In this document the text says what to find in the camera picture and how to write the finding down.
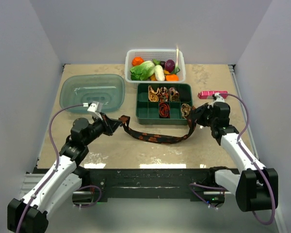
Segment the dark orange floral tie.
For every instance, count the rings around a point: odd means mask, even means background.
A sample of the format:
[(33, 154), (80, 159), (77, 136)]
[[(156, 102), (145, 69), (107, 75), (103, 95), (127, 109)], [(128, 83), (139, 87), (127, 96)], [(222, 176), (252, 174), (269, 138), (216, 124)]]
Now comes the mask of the dark orange floral tie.
[(135, 139), (145, 141), (145, 142), (155, 143), (155, 144), (164, 144), (164, 145), (176, 144), (181, 141), (187, 140), (195, 131), (196, 121), (197, 121), (197, 117), (193, 116), (193, 113), (195, 110), (196, 108), (193, 106), (189, 112), (188, 117), (186, 118), (188, 126), (189, 126), (189, 132), (182, 137), (163, 135), (163, 134), (144, 133), (144, 132), (133, 130), (129, 127), (129, 122), (130, 122), (129, 116), (122, 115), (119, 118), (119, 120), (122, 122), (124, 131)]

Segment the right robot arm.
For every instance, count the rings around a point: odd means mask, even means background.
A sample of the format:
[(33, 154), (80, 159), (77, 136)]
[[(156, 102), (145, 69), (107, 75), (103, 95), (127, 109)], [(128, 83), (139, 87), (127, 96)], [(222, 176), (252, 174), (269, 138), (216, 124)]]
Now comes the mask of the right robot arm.
[(228, 169), (215, 171), (206, 179), (207, 187), (216, 191), (224, 187), (243, 212), (274, 210), (278, 206), (278, 173), (267, 168), (243, 144), (239, 131), (230, 124), (230, 106), (225, 102), (192, 108), (187, 120), (192, 125), (210, 127), (212, 137), (229, 154), (239, 174)]

